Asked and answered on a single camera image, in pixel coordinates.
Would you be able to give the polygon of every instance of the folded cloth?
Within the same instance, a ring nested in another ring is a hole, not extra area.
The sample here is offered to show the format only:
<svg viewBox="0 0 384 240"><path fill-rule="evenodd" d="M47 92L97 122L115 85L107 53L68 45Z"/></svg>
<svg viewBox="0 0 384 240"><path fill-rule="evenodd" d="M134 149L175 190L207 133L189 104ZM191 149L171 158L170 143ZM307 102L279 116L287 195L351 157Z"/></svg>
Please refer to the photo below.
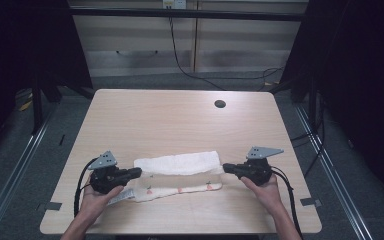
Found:
<svg viewBox="0 0 384 240"><path fill-rule="evenodd" d="M134 166L142 168L134 187L136 202L222 187L214 174L222 168L216 151L137 159Z"/></svg>

